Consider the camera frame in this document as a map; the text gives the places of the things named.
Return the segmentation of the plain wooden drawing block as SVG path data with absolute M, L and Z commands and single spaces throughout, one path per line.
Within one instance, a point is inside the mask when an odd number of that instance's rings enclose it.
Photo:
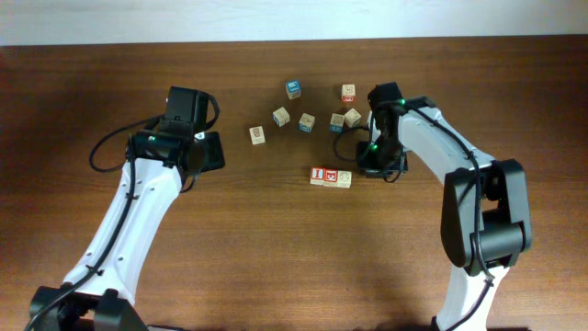
M 339 170 L 336 185 L 338 188 L 350 188 L 353 173 L 351 171 Z

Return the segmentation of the red letter I block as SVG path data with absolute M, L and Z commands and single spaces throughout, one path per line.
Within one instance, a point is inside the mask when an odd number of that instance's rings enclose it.
M 313 167 L 311 169 L 310 183 L 312 185 L 322 186 L 324 183 L 325 169 L 322 167 Z

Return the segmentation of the red letter E block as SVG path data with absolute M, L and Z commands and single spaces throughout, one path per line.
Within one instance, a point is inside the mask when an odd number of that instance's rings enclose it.
M 324 171 L 323 185 L 326 187 L 336 187 L 338 182 L 338 171 L 326 169 Z

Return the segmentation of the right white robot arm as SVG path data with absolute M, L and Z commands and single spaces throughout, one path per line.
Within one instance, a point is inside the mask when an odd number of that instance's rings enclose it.
M 533 239 L 524 168 L 468 142 L 429 97 L 406 98 L 387 83 L 367 101 L 369 138 L 357 147 L 362 175 L 393 183 L 413 153 L 443 186 L 440 235 L 452 269 L 432 329 L 486 329 L 498 285 Z

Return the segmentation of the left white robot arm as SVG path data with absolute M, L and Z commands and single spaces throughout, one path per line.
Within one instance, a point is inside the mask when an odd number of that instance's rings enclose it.
M 28 330 L 147 330 L 134 308 L 141 270 L 159 225 L 204 172 L 225 165 L 212 129 L 216 98 L 173 86 L 166 111 L 137 122 L 116 195 L 91 244 L 58 288 L 39 287 Z

